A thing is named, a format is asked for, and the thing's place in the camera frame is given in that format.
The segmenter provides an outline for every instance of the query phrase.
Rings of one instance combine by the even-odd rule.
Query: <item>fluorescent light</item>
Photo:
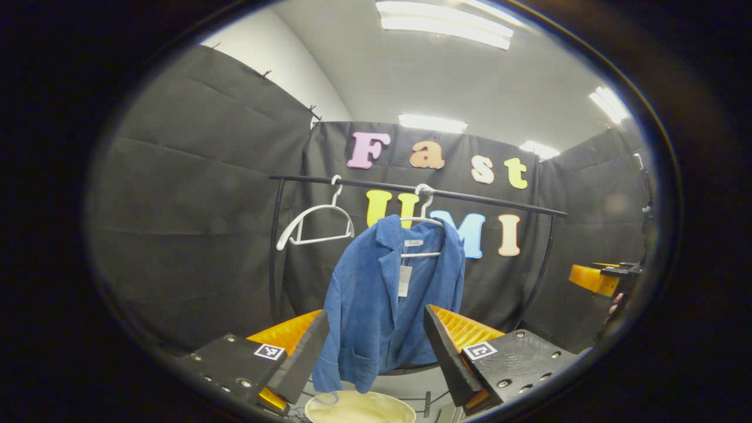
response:
[[[512,25],[523,27],[523,28],[526,26],[524,23],[522,23],[522,21],[520,21],[516,17],[513,17],[510,14],[506,14],[493,6],[489,6],[483,2],[479,2],[478,0],[460,0],[460,1],[462,3],[465,3],[466,5],[472,6],[476,9],[482,10],[488,14],[498,17],[501,20],[505,20],[511,23]]]
[[[598,107],[603,109],[608,118],[611,119],[611,122],[619,123],[629,116],[629,112],[624,107],[624,104],[622,104],[610,88],[598,87],[589,97]]]
[[[442,132],[461,134],[468,127],[465,122],[443,119],[441,117],[418,116],[416,114],[400,114],[399,124],[408,128],[430,129]]]
[[[541,161],[548,160],[551,157],[556,157],[559,155],[559,151],[556,151],[551,147],[546,147],[545,145],[540,145],[539,143],[530,140],[525,141],[525,143],[520,146],[520,150],[529,151],[535,154],[536,156],[541,158]]]
[[[443,6],[414,2],[378,2],[376,8],[384,29],[453,35],[503,50],[509,48],[514,34],[506,26]]]

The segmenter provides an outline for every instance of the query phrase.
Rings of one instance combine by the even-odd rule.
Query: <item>white hanger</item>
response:
[[[334,178],[332,178],[332,185],[335,184],[335,181],[337,179],[342,179],[340,175],[335,175]],[[343,210],[342,208],[337,207],[337,197],[342,192],[342,188],[344,186],[340,185],[339,190],[334,194],[332,197],[332,204],[322,204],[322,205],[316,205],[314,207],[309,208],[308,210],[302,212],[298,217],[293,219],[292,222],[290,222],[289,225],[285,228],[284,231],[282,231],[282,235],[280,236],[279,241],[277,241],[277,250],[282,251],[284,250],[284,246],[287,243],[287,240],[290,240],[290,243],[294,245],[303,245],[303,244],[313,244],[315,242],[324,242],[324,241],[332,241],[334,239],[342,239],[342,238],[353,238],[355,236],[355,227],[353,226],[353,220],[350,219],[350,215]],[[322,208],[330,208],[332,210],[336,210],[340,213],[342,213],[347,218],[347,229],[345,230],[344,235],[337,235],[337,236],[327,236],[326,238],[316,238],[316,239],[304,239],[301,240],[301,236],[303,234],[303,218],[305,216],[309,215],[312,212],[315,212],[316,210],[321,210]],[[297,238],[293,238],[291,235],[293,234],[293,230],[295,227],[298,227],[298,236]]]
[[[429,187],[426,184],[419,184],[417,187],[415,187],[415,195],[420,196],[420,191],[425,190],[428,193],[428,201],[426,201],[423,206],[420,207],[420,217],[419,218],[402,218],[401,221],[419,221],[419,222],[428,222],[430,224],[436,224],[440,227],[444,227],[444,224],[440,221],[436,221],[434,219],[428,219],[426,217],[426,209],[429,205],[433,202],[433,188]],[[402,254],[400,257],[406,258],[406,257],[435,257],[441,255],[441,252],[436,253],[412,253],[412,254]]]

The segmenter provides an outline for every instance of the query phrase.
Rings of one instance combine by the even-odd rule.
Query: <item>blue letter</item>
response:
[[[452,219],[452,215],[448,211],[434,210],[429,213],[429,216],[444,219],[454,229],[457,229],[454,219]],[[485,216],[478,213],[470,213],[465,216],[465,220],[459,225],[457,233],[460,239],[465,240],[465,258],[483,257],[483,252],[481,251],[481,226],[483,226],[483,222],[485,221]]]

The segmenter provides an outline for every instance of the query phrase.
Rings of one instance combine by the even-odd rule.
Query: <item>jacket pocket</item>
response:
[[[339,354],[339,374],[342,380],[354,383],[361,393],[368,391],[378,374],[376,362],[371,358],[356,354],[354,348],[343,348]]]

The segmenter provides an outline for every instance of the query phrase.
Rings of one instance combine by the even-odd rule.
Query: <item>blue jacket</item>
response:
[[[408,295],[398,297],[405,240],[423,245],[407,252],[435,252],[410,257]],[[347,246],[332,274],[324,309],[329,335],[314,368],[319,392],[342,389],[341,380],[368,392],[378,373],[404,364],[436,362],[423,329],[423,309],[433,304],[459,311],[465,278],[465,251],[457,231],[420,223],[402,227],[397,215],[380,219]]]

